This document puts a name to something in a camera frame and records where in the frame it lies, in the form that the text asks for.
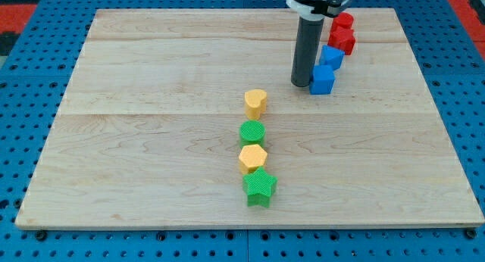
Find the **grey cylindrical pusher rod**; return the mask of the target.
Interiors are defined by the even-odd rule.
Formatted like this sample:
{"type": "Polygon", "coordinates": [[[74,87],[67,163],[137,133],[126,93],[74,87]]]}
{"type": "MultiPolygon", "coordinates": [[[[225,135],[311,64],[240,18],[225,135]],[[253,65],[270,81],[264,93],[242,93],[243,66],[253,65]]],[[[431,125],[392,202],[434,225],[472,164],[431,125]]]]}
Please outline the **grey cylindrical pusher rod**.
{"type": "Polygon", "coordinates": [[[323,25],[324,19],[313,21],[299,18],[291,73],[294,86],[306,87],[311,82],[323,25]]]}

